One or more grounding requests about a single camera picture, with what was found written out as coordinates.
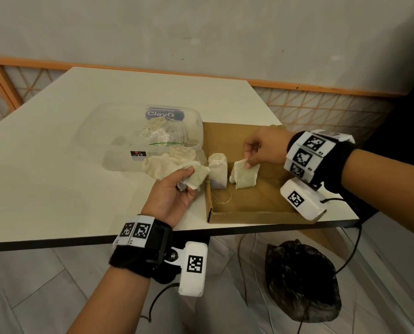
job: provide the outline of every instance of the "black wristband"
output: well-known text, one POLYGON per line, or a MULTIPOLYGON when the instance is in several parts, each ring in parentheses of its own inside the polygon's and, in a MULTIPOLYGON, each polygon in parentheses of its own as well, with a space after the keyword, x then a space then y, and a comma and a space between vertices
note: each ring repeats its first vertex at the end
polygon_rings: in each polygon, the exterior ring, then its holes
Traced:
POLYGON ((171 248, 173 230, 168 224, 154 219, 149 232, 144 247, 117 245, 109 264, 146 278, 153 277, 156 268, 163 263, 165 253, 171 248))
MULTIPOLYGON (((287 152, 292 148, 295 142, 305 133, 301 131, 295 134, 288 143, 287 152)), ((319 187, 324 182, 324 187, 333 192, 339 193, 342 189, 341 174, 343 172, 344 165, 348 160, 352 151, 354 151, 354 145, 349 141, 338 141, 333 138, 328 138, 323 135, 319 135, 320 138, 332 141, 335 146, 332 148, 326 156, 322 157, 322 161, 315 169, 312 180, 309 185, 311 187, 319 187)))

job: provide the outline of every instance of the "table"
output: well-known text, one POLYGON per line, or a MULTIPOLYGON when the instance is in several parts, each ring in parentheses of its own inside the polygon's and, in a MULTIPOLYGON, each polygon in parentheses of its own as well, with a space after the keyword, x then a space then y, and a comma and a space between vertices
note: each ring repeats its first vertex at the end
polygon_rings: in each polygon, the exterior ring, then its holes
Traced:
MULTIPOLYGON (((67 154, 80 124, 108 102, 190 107, 205 122, 280 124, 243 80, 74 67, 0 123, 0 251, 109 243, 125 216, 140 212, 152 178, 67 154)), ((351 226, 357 219, 345 202, 332 201, 314 225, 209 224, 201 194, 175 230, 214 236, 351 226)))

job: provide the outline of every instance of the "cardboard tray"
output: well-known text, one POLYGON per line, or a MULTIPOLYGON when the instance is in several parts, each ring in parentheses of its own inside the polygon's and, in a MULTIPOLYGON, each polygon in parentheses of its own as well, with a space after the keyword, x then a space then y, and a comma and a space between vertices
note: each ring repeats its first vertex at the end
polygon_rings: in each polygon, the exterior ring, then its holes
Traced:
MULTIPOLYGON (((243 159, 243 140, 258 125, 203 123, 205 156, 223 153, 227 157, 228 174, 234 162, 243 159)), ((256 185, 245 189, 235 189, 235 184, 227 183, 225 190, 211 190, 205 183, 205 202, 209 223, 238 224, 314 224, 315 220, 304 219, 284 199, 279 189, 293 178, 282 165, 261 164, 256 185)))

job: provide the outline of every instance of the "person's left arm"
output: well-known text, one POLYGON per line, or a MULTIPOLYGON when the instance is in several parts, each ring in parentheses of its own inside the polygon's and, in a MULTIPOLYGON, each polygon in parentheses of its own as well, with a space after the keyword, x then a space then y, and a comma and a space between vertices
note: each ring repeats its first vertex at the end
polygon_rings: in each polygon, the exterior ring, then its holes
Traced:
MULTIPOLYGON (((174 228, 196 196, 195 190, 187 188, 181 192, 176 185, 193 172, 192 167, 180 169, 156 181, 141 214, 155 217, 174 228)), ((127 269, 110 267, 68 334, 134 333, 149 286, 148 278, 127 269)))

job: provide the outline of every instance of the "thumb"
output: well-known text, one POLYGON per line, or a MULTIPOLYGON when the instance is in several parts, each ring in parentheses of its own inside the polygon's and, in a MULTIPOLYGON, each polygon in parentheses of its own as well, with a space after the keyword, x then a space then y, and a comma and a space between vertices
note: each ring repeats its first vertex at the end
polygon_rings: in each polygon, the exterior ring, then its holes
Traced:
POLYGON ((165 185, 173 187, 176 186, 182 179, 191 176, 194 173, 194 168, 189 167, 186 169, 179 169, 173 172, 172 174, 166 176, 162 179, 165 182, 165 185))
POLYGON ((254 167, 255 165, 258 165, 261 162, 260 160, 260 154, 257 152, 255 154, 253 154, 252 156, 250 156, 246 162, 246 164, 244 165, 244 167, 246 169, 250 169, 252 167, 254 167))

